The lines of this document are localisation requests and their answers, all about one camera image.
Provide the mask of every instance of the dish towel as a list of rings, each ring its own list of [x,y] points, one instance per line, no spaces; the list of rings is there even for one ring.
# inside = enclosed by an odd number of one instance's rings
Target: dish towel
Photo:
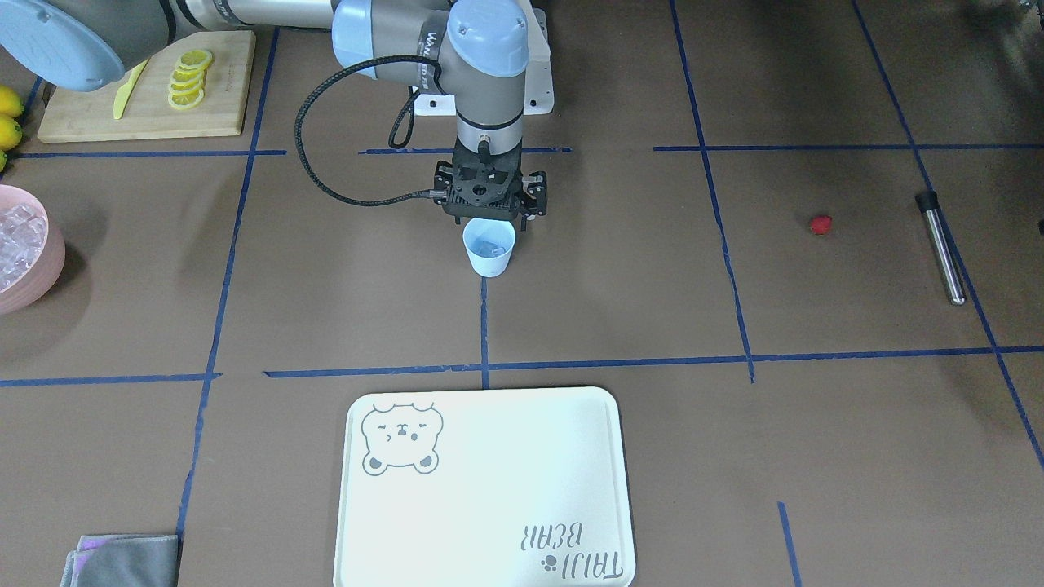
[[[177,537],[156,534],[82,536],[66,557],[62,587],[175,587]]]

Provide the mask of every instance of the ice cube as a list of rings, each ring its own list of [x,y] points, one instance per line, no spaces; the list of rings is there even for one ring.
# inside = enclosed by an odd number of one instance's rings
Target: ice cube
[[[15,266],[0,267],[0,290],[10,287],[10,284],[18,281],[24,273],[25,271]]]
[[[44,234],[46,232],[47,222],[43,218],[35,216],[16,228],[15,232],[11,233],[11,238],[19,246],[35,249],[43,245]]]
[[[487,259],[492,259],[494,257],[499,257],[504,254],[504,248],[498,246],[495,242],[490,242],[488,240],[480,240],[478,246],[476,246],[475,254],[479,257],[485,257]]]
[[[22,248],[17,242],[6,238],[0,238],[0,267],[15,262]]]
[[[10,234],[19,225],[35,215],[35,210],[24,204],[7,208],[0,213],[0,232]]]
[[[37,255],[40,254],[39,249],[23,249],[22,254],[15,259],[15,271],[27,272],[29,267],[37,261]]]

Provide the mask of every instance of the pink bowl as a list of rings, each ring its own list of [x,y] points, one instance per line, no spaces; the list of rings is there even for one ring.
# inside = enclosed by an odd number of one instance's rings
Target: pink bowl
[[[39,300],[54,285],[65,264],[65,240],[58,228],[51,225],[40,201],[24,189],[0,185],[0,209],[25,204],[32,208],[47,222],[44,249],[40,256],[15,283],[0,290],[0,314],[24,308]]]

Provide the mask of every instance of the plastic cup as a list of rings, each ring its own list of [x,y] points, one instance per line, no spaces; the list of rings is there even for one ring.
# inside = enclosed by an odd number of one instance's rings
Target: plastic cup
[[[472,218],[464,227],[464,248],[475,273],[497,277],[504,273],[515,249],[515,225],[504,220]]]

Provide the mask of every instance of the wooden cutting board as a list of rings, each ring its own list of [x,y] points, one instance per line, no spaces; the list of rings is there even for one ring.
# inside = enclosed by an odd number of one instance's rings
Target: wooden cutting board
[[[191,49],[209,49],[214,63],[207,70],[203,102],[176,111],[167,103],[167,85],[177,57]],[[37,136],[45,143],[237,136],[243,128],[253,65],[253,31],[196,32],[148,61],[123,118],[113,119],[113,99],[129,73],[94,92],[55,90]]]

